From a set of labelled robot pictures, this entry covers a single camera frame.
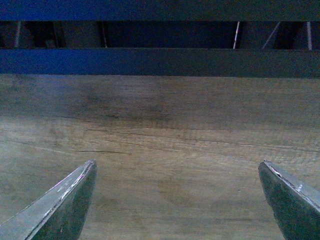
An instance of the blue metal frame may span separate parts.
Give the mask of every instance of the blue metal frame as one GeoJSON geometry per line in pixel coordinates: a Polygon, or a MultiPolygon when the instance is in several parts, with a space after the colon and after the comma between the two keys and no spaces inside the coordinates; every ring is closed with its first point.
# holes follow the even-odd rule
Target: blue metal frame
{"type": "Polygon", "coordinates": [[[320,21],[319,0],[2,0],[0,21],[320,21]]]}
{"type": "Polygon", "coordinates": [[[0,50],[0,74],[320,78],[319,66],[319,51],[191,48],[0,50]]]}

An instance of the wood grain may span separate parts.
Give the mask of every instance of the wood grain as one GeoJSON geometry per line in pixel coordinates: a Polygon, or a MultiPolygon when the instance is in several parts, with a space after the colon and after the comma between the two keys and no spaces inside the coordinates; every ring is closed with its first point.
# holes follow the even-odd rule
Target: wood grain
{"type": "Polygon", "coordinates": [[[81,240],[282,240],[259,163],[320,189],[318,80],[0,75],[0,92],[0,222],[92,158],[81,240]]]}

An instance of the wooden surface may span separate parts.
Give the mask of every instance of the wooden surface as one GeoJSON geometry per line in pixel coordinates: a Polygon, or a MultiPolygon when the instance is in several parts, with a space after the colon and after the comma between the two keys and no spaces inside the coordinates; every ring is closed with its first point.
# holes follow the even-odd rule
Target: wooden surface
{"type": "Polygon", "coordinates": [[[81,240],[283,240],[269,159],[320,189],[307,79],[0,75],[0,222],[88,159],[81,240]]]}

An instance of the blue metal bar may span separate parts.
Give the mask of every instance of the blue metal bar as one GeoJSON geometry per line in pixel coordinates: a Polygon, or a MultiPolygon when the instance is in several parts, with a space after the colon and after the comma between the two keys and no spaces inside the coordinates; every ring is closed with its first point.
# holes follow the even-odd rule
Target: blue metal bar
{"type": "Polygon", "coordinates": [[[0,49],[0,74],[320,78],[319,51],[0,49]]]}
{"type": "Polygon", "coordinates": [[[319,21],[308,0],[2,0],[0,21],[319,21]]]}

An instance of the wooden plank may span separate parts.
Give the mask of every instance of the wooden plank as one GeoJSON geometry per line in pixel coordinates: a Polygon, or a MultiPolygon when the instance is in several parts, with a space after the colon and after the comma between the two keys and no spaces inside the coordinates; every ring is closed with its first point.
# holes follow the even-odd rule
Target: wooden plank
{"type": "Polygon", "coordinates": [[[0,221],[91,158],[81,240],[282,240],[259,163],[320,189],[317,79],[0,79],[0,221]]]}

